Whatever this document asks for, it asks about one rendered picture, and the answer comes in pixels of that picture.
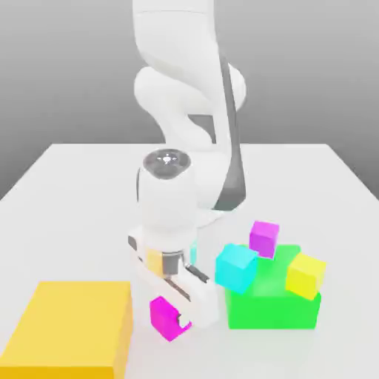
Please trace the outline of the small cyan cube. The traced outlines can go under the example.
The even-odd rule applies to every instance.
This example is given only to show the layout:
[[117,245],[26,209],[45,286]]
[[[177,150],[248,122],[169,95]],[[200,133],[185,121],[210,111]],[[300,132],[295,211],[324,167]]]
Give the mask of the small cyan cube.
[[243,245],[226,244],[215,259],[215,282],[244,294],[255,279],[257,266],[257,252]]

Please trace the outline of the large orange box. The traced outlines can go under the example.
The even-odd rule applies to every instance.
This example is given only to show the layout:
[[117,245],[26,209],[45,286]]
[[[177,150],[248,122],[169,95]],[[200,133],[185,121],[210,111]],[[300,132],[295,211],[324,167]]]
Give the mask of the large orange box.
[[41,282],[0,356],[0,379],[124,379],[127,281]]

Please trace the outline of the large green box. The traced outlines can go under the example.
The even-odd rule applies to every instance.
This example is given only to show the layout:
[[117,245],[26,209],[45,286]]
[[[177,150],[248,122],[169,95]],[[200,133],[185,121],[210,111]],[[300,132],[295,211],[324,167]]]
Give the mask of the large green box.
[[226,289],[230,329],[314,329],[321,294],[305,299],[285,289],[287,267],[301,247],[279,244],[272,260],[259,258],[255,278],[244,294]]

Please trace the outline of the small purple cube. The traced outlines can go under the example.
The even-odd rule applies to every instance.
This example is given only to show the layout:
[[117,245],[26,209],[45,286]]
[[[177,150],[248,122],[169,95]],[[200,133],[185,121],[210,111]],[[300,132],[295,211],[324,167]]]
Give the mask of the small purple cube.
[[279,235],[279,225],[255,221],[249,234],[249,248],[262,258],[273,259]]

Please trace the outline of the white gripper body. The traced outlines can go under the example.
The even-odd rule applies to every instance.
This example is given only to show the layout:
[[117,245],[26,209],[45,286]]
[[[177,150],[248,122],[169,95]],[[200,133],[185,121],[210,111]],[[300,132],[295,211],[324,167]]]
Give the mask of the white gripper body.
[[156,295],[163,296],[195,326],[207,328],[218,321],[216,285],[195,266],[179,261],[176,275],[160,278],[136,258],[135,271]]

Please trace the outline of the small magenta cube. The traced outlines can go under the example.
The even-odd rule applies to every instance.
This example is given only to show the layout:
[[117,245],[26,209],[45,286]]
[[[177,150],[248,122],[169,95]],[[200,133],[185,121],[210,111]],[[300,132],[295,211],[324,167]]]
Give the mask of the small magenta cube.
[[180,330],[177,317],[180,312],[164,297],[150,301],[150,322],[152,326],[169,342],[175,340],[186,330]]

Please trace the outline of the small yellow cube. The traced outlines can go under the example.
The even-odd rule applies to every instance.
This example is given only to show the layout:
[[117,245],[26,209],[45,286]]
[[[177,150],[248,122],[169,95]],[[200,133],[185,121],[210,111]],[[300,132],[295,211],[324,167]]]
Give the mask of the small yellow cube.
[[309,301],[319,293],[326,262],[299,252],[287,267],[285,289]]

